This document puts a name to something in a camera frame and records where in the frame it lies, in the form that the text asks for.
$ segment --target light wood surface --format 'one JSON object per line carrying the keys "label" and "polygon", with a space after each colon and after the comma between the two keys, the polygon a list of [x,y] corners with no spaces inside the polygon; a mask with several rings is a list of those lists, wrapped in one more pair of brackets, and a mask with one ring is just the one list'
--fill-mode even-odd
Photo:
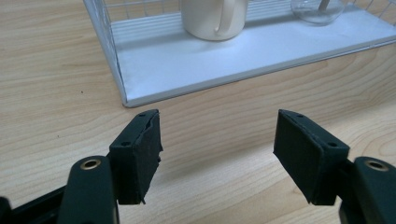
{"label": "light wood surface", "polygon": [[279,108],[396,165],[396,44],[125,108],[80,0],[0,2],[0,195],[12,206],[106,155],[139,112],[161,112],[163,161],[121,223],[339,223],[273,155]]}

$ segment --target dish rack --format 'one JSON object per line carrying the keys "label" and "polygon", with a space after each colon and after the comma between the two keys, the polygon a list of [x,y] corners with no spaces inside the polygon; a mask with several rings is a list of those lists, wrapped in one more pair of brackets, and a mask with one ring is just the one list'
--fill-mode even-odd
{"label": "dish rack", "polygon": [[331,24],[298,20],[290,0],[250,0],[240,35],[197,39],[180,0],[84,0],[127,107],[396,42],[396,1],[356,0]]}

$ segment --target clear glass bowl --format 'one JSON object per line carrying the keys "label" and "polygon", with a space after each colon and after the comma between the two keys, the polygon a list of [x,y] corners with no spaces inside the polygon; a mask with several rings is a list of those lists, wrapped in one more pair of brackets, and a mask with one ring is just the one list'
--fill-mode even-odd
{"label": "clear glass bowl", "polygon": [[345,0],[291,0],[291,10],[303,21],[326,25],[344,11]]}

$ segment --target mug handle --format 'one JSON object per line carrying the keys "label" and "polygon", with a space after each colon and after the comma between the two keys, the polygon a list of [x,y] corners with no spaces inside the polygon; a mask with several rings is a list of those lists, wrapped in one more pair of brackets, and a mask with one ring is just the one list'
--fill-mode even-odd
{"label": "mug handle", "polygon": [[225,35],[231,27],[235,0],[223,0],[219,27],[215,29],[217,35]]}

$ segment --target beige cup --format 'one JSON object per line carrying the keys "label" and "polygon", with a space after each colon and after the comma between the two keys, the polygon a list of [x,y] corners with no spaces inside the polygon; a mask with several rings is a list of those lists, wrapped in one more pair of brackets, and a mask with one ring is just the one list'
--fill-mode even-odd
{"label": "beige cup", "polygon": [[184,29],[206,40],[226,40],[245,26],[248,0],[182,0]]}

